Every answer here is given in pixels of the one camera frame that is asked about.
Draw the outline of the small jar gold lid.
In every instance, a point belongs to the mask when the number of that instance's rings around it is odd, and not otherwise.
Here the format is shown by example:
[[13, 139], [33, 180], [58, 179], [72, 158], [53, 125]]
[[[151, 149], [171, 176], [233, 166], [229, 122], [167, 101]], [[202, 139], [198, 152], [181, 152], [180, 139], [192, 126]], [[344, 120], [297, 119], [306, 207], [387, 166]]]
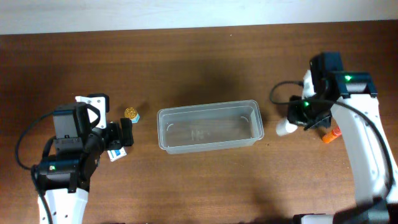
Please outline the small jar gold lid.
[[125, 118], [130, 119], [132, 124], [137, 123], [140, 119], [139, 113], [135, 108], [132, 107], [125, 109], [124, 116]]

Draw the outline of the orange tube white cap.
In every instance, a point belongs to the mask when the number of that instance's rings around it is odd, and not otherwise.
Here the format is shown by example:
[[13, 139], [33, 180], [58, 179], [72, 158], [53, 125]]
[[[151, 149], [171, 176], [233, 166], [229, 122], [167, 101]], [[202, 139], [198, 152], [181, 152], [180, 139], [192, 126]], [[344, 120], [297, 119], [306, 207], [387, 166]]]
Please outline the orange tube white cap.
[[334, 141], [336, 138], [341, 136], [341, 130], [340, 128], [337, 126], [334, 129], [332, 129], [329, 133], [325, 134], [322, 137], [322, 141], [326, 144], [331, 143], [332, 141]]

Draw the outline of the white spray bottle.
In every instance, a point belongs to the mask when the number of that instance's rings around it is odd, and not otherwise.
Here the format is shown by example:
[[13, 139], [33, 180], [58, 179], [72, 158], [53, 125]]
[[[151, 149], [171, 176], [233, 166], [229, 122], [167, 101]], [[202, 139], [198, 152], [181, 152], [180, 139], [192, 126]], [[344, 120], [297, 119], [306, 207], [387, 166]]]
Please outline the white spray bottle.
[[298, 126], [296, 124], [292, 124], [287, 118], [285, 118], [278, 122], [275, 131], [278, 136], [285, 136], [295, 132], [297, 128]]

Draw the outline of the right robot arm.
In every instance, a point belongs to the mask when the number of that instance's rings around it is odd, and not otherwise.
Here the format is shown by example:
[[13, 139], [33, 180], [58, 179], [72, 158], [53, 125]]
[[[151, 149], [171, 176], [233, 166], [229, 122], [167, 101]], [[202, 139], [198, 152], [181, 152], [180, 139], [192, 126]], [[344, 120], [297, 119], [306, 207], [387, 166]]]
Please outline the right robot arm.
[[335, 120], [354, 177], [356, 205], [333, 215], [294, 215], [293, 223], [397, 223], [397, 165], [384, 133], [377, 90], [367, 72], [348, 72], [340, 54], [321, 53], [310, 60], [300, 96], [291, 96], [279, 136], [329, 127]]

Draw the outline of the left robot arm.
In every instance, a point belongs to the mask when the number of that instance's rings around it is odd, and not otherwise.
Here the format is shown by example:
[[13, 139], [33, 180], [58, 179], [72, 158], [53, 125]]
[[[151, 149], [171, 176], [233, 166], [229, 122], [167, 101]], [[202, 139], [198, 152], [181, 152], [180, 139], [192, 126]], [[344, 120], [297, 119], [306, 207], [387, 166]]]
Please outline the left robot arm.
[[90, 179], [102, 153], [134, 143], [130, 119], [101, 129], [100, 119], [90, 121], [89, 111], [100, 114], [84, 102], [58, 106], [52, 113], [55, 136], [47, 141], [40, 163], [31, 169], [41, 223], [81, 223]]

